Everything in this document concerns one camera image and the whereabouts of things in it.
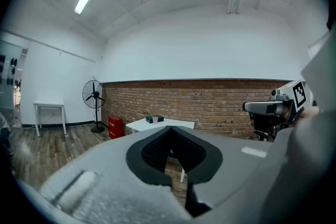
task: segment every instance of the black fan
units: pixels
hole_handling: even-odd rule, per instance
[[[104,127],[98,126],[97,109],[102,107],[106,100],[106,91],[103,84],[97,80],[90,80],[86,83],[83,88],[83,100],[88,107],[96,110],[96,125],[91,128],[91,131],[101,133],[104,131]]]

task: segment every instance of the red box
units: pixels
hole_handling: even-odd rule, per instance
[[[109,136],[112,139],[122,136],[122,119],[116,116],[109,117]]]

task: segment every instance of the small white table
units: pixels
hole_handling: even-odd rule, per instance
[[[164,121],[158,122],[157,124],[149,123],[148,121],[146,121],[146,118],[126,124],[128,128],[131,128],[139,132],[162,127],[162,126],[184,126],[184,127],[193,129],[194,125],[195,123],[191,121],[178,121],[178,120],[170,120],[166,118],[164,118]],[[182,173],[181,173],[181,179],[180,179],[181,183],[183,182],[183,179],[184,179],[184,169],[182,169]]]
[[[40,125],[40,128],[42,128],[42,123],[41,123],[41,107],[42,106],[46,108],[60,108],[61,109],[64,134],[67,134],[67,130],[65,128],[64,104],[62,102],[53,103],[53,102],[35,101],[33,104],[34,104],[34,110],[35,110],[35,116],[36,116],[35,127],[36,127],[36,133],[38,137],[40,137],[40,134],[38,132],[38,124]]]

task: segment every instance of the person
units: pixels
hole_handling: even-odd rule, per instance
[[[9,143],[9,135],[11,128],[9,127],[5,117],[0,113],[0,145],[3,146],[10,156],[13,155],[12,148]]]

